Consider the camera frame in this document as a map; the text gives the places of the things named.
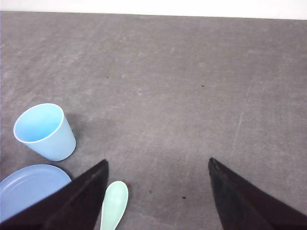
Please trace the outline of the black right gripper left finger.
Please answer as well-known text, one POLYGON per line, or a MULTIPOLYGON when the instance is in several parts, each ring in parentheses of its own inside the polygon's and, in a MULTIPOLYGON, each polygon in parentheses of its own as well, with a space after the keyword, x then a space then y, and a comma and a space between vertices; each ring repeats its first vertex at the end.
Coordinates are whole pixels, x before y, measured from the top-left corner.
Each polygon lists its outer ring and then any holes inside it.
POLYGON ((2 230, 92 230, 108 182, 106 159, 62 189, 1 223, 2 230))

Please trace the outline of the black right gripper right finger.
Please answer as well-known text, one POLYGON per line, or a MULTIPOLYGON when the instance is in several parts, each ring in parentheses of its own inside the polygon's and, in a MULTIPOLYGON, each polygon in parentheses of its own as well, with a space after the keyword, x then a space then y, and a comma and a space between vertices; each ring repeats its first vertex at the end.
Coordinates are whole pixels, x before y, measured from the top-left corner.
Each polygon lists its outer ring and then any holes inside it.
POLYGON ((215 206, 225 230, 305 230, 307 217, 210 158, 215 206))

